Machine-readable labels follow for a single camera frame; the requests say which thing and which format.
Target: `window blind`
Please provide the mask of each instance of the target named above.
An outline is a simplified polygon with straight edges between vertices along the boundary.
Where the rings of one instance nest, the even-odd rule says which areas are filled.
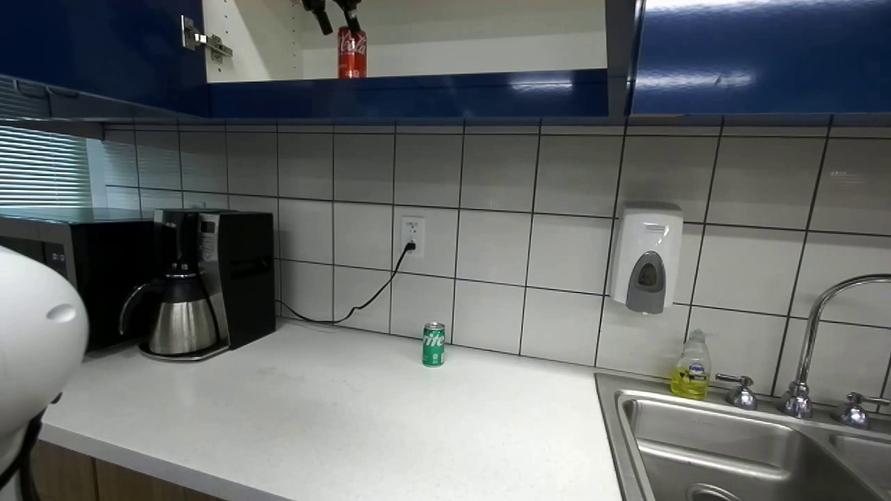
[[[0,207],[90,205],[85,142],[0,125]]]

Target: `green can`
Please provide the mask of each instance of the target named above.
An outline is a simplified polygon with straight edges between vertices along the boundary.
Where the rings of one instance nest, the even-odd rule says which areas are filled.
[[[445,323],[424,323],[424,365],[439,366],[445,358]]]

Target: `electrical outlet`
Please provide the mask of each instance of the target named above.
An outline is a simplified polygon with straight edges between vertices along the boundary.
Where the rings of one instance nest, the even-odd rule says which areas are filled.
[[[403,249],[407,242],[414,242],[414,249],[407,259],[424,262],[424,253],[427,253],[427,219],[420,214],[397,216],[397,249]]]

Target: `coffee maker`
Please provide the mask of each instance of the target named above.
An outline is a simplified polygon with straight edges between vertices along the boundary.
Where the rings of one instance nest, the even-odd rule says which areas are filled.
[[[137,285],[119,313],[147,356],[197,362],[276,328],[273,214],[158,212],[156,253],[163,277]]]

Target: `white countertop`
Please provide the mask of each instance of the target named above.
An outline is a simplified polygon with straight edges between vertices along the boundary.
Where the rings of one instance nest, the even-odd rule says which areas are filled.
[[[300,323],[201,365],[94,356],[41,438],[219,497],[621,497],[589,370]]]

